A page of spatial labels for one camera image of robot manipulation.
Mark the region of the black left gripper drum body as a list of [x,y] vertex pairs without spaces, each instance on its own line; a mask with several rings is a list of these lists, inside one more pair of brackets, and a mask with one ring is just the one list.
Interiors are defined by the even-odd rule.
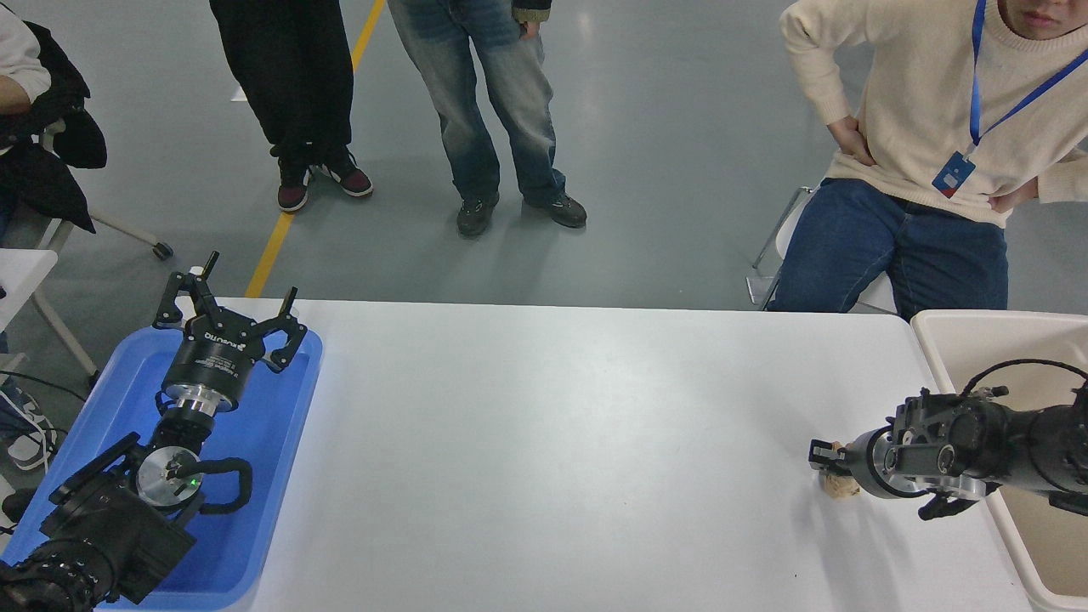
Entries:
[[191,318],[161,390],[176,399],[180,388],[202,385],[222,397],[240,399],[256,362],[248,351],[252,325],[255,320],[231,313]]

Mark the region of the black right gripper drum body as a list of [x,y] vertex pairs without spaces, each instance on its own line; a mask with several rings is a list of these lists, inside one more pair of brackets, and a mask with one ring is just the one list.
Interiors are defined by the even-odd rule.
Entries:
[[861,433],[854,441],[846,443],[844,451],[846,472],[858,484],[860,489],[867,493],[870,493],[871,438],[873,430],[868,433]]

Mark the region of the person's right hand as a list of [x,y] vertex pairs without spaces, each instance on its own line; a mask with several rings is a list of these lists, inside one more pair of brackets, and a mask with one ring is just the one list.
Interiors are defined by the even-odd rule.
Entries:
[[856,117],[841,117],[841,119],[829,123],[827,128],[838,144],[840,152],[851,156],[863,166],[876,166],[875,159],[868,150],[867,140],[860,132],[860,120]]

